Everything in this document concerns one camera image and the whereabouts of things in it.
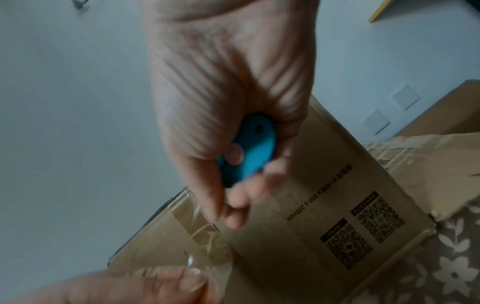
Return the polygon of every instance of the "blue box cutter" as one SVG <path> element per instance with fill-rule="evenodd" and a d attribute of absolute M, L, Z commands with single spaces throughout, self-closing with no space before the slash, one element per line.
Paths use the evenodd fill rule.
<path fill-rule="evenodd" d="M 228 164 L 223 156 L 217 159 L 226 188 L 245 180 L 271 160 L 277 143 L 275 126 L 263 114 L 250 114 L 243 119 L 233 142 L 243 148 L 244 158 L 238 166 Z"/>

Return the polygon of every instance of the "hand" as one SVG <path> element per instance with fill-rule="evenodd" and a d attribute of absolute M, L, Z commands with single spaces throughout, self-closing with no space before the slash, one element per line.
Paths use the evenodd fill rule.
<path fill-rule="evenodd" d="M 126 276 L 91 274 L 6 304 L 220 304 L 215 280 L 196 268 L 143 268 Z"/>
<path fill-rule="evenodd" d="M 319 0 L 141 0 L 158 123 L 165 148 L 209 221 L 242 227 L 251 203 L 286 178 L 308 114 Z M 273 159 L 232 188 L 216 159 L 242 119 L 268 115 Z"/>

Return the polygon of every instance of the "floral fabric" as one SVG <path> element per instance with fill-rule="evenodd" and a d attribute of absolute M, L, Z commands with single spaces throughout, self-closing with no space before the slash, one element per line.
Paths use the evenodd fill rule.
<path fill-rule="evenodd" d="M 480 303 L 480 199 L 425 240 L 351 304 Z"/>

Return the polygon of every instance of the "blue plastic object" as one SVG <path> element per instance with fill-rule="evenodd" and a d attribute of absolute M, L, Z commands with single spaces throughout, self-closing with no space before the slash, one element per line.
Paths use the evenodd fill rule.
<path fill-rule="evenodd" d="M 275 125 L 263 114 L 248 115 L 233 142 L 243 148 L 244 158 L 238 166 L 228 164 L 223 156 L 217 159 L 226 188 L 245 180 L 271 160 L 277 143 Z"/>

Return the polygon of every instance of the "palm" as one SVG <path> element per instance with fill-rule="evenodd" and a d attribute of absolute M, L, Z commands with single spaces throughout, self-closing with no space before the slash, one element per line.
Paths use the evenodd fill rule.
<path fill-rule="evenodd" d="M 155 1 L 169 5 L 172 0 Z M 225 0 L 208 3 L 214 13 L 202 11 L 198 19 L 190 13 L 170 18 L 165 12 L 175 10 L 159 13 L 145 5 L 152 84 L 166 148 L 210 219 L 218 218 L 223 203 L 215 159 L 243 117 L 261 112 L 275 122 L 274 159 L 229 197 L 238 209 L 229 211 L 227 224 L 230 218 L 236 227 L 245 221 L 249 204 L 286 175 L 308 111 L 316 4 L 238 0 L 225 8 Z"/>

